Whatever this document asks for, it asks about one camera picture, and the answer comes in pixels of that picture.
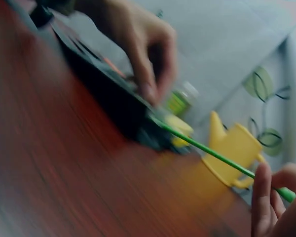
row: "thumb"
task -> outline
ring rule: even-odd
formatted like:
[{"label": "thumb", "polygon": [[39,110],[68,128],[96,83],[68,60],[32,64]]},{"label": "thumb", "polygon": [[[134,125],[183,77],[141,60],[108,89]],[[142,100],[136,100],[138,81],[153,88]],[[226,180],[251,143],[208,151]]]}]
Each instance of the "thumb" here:
[{"label": "thumb", "polygon": [[261,163],[256,171],[252,195],[252,234],[253,237],[265,236],[272,224],[271,212],[271,169]]},{"label": "thumb", "polygon": [[272,186],[275,188],[287,187],[296,192],[296,164],[288,163],[272,176]]},{"label": "thumb", "polygon": [[157,98],[156,82],[146,47],[140,43],[134,43],[126,53],[132,65],[140,94],[148,102],[155,104]]}]

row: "yellow toy watering can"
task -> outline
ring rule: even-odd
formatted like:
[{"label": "yellow toy watering can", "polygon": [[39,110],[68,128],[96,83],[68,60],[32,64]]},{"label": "yellow toy watering can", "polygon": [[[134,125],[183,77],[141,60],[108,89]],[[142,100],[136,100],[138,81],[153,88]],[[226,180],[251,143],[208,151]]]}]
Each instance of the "yellow toy watering can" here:
[{"label": "yellow toy watering can", "polygon": [[[261,144],[243,126],[235,124],[225,132],[216,112],[211,113],[209,147],[244,168],[249,168],[257,160],[263,162],[260,154]],[[217,158],[206,154],[205,165],[227,186],[245,189],[253,184],[253,179],[246,177],[240,180],[242,173]]]}]

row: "yellow plastic toy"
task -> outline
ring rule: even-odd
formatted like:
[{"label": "yellow plastic toy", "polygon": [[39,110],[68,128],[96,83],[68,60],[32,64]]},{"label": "yellow plastic toy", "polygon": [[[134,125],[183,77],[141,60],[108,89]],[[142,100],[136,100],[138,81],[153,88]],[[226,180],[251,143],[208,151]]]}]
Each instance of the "yellow plastic toy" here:
[{"label": "yellow plastic toy", "polygon": [[[260,154],[262,146],[251,133],[237,123],[225,132],[216,112],[211,113],[209,147],[244,168],[250,167],[256,160],[264,161]],[[253,184],[252,178],[247,176],[240,180],[242,176],[240,171],[209,154],[205,155],[203,161],[214,175],[229,187],[245,189]]]},{"label": "yellow plastic toy", "polygon": [[[191,137],[192,133],[194,132],[191,126],[173,114],[166,115],[164,117],[164,122],[186,137]],[[179,137],[173,137],[172,144],[176,147],[185,147],[189,145],[188,142],[182,140]]]}]

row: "fingernail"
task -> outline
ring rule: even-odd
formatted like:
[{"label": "fingernail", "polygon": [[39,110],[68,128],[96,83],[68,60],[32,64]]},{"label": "fingernail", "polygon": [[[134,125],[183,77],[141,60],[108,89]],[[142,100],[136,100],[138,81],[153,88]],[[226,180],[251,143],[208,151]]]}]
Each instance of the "fingernail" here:
[{"label": "fingernail", "polygon": [[151,85],[148,83],[145,83],[143,86],[143,96],[147,100],[153,100],[154,99],[154,90]]}]

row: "green leaf pattern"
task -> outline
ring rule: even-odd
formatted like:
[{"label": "green leaf pattern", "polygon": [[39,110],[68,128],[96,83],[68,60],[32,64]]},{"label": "green leaf pattern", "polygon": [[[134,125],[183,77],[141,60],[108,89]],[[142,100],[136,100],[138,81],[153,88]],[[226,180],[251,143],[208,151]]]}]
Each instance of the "green leaf pattern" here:
[{"label": "green leaf pattern", "polygon": [[[260,99],[267,106],[267,102],[272,98],[278,98],[282,100],[288,100],[290,90],[289,86],[283,87],[277,91],[273,91],[272,78],[268,72],[262,68],[258,67],[248,78],[243,82],[243,87],[245,90],[253,97]],[[256,139],[262,144],[263,151],[271,156],[276,157],[283,150],[283,139],[282,136],[273,128],[267,127],[265,114],[262,114],[262,130],[259,132],[259,126],[253,118],[249,118],[248,129],[250,132],[256,136]]]}]

